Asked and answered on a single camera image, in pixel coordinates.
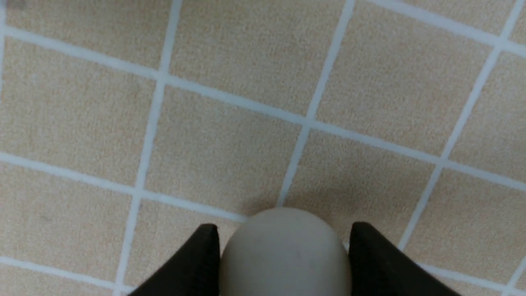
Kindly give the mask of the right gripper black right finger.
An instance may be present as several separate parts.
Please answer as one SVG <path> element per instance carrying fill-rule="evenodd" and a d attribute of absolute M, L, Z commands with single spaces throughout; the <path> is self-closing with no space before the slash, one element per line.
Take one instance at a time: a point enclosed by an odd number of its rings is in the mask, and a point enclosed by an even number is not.
<path fill-rule="evenodd" d="M 349 238 L 352 296 L 457 296 L 367 222 L 355 222 Z"/>

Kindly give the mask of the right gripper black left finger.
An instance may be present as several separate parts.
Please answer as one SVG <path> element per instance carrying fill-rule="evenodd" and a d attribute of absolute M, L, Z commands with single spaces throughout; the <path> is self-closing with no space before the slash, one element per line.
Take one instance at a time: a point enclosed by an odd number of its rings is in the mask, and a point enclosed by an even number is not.
<path fill-rule="evenodd" d="M 179 250 L 131 296 L 218 296 L 218 227 L 201 224 Z"/>

